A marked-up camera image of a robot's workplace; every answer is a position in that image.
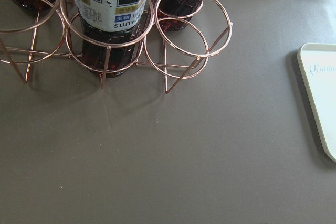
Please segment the cream rectangular tray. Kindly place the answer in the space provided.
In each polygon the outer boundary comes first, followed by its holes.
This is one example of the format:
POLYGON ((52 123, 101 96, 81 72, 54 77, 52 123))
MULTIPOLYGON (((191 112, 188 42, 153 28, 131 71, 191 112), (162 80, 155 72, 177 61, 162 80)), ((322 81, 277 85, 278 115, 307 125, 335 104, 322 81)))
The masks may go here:
POLYGON ((306 43, 297 60, 322 147, 335 161, 335 44, 306 43))

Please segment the tea bottle middle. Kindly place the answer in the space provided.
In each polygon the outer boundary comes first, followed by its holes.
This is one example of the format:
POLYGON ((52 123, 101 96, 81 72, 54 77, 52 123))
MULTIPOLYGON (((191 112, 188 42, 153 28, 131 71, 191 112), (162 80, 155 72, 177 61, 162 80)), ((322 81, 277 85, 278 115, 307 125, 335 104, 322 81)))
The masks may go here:
MULTIPOLYGON (((79 10, 83 34, 93 40, 122 44, 139 36, 138 27, 146 0, 75 0, 79 10)), ((122 69, 130 64, 135 44, 111 48, 107 70, 122 69)), ((103 71, 107 48, 82 43, 84 64, 103 71)))

